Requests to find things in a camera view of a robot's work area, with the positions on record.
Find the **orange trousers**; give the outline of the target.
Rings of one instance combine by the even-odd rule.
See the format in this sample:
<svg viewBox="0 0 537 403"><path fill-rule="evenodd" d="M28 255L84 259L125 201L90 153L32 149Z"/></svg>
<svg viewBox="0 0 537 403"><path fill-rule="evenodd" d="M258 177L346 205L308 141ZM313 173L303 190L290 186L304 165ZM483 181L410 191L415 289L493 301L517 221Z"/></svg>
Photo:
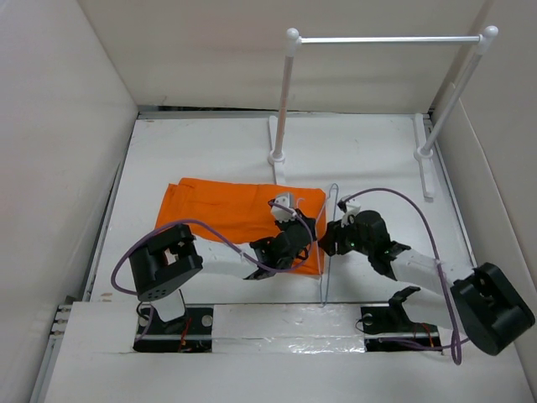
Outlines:
<svg viewBox="0 0 537 403"><path fill-rule="evenodd" d="M183 178L177 184L168 185L155 226L160 228L169 222L195 219L246 249L251 242L279 234L269 201L285 192L300 201L299 209L306 217L317 220L313 234L323 235L326 215L322 208L326 194L319 188L235 184L196 178Z"/></svg>

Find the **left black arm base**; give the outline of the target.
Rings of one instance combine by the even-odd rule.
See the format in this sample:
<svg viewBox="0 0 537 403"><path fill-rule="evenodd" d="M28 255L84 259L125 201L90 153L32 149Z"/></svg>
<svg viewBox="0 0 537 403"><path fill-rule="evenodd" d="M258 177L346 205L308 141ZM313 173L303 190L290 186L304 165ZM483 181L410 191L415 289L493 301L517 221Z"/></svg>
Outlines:
<svg viewBox="0 0 537 403"><path fill-rule="evenodd" d="M186 306L186 314L163 322L151 309L138 309L138 327L133 350L138 353L211 353L214 306Z"/></svg>

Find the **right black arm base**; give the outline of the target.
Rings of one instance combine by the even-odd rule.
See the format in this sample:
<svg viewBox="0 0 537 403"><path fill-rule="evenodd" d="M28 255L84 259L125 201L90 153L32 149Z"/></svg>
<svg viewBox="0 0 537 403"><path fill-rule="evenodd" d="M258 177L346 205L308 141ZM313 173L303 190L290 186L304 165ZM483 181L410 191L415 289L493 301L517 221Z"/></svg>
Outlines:
<svg viewBox="0 0 537 403"><path fill-rule="evenodd" d="M419 289L408 286L388 302L361 306L355 328L364 335L367 353L441 350L437 327L412 322L403 311L402 303Z"/></svg>

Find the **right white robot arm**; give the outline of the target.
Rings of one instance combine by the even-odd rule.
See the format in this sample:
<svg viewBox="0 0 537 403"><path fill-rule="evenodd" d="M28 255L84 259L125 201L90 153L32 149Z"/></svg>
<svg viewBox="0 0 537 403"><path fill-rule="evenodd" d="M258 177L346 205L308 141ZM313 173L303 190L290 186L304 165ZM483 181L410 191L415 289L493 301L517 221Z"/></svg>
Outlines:
<svg viewBox="0 0 537 403"><path fill-rule="evenodd" d="M420 322L450 328L496 356L535 324L534 313L497 265L467 269L459 278L455 265L392 240L378 212L347 213L329 222L320 247L330 256L363 254L375 272L407 285L388 301L387 322L397 330Z"/></svg>

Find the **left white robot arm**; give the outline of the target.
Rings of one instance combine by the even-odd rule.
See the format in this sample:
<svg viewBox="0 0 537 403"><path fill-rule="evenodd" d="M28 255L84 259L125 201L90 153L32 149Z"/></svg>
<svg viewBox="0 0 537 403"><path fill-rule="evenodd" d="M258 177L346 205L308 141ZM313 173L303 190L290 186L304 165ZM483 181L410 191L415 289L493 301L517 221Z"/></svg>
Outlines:
<svg viewBox="0 0 537 403"><path fill-rule="evenodd" d="M313 251L315 219L297 210L275 221L274 237L235 244L197 220L166 224L129 249L138 301L150 309L167 332L181 331L187 313L181 287L195 275L232 275L241 280L265 280L276 274L296 273Z"/></svg>

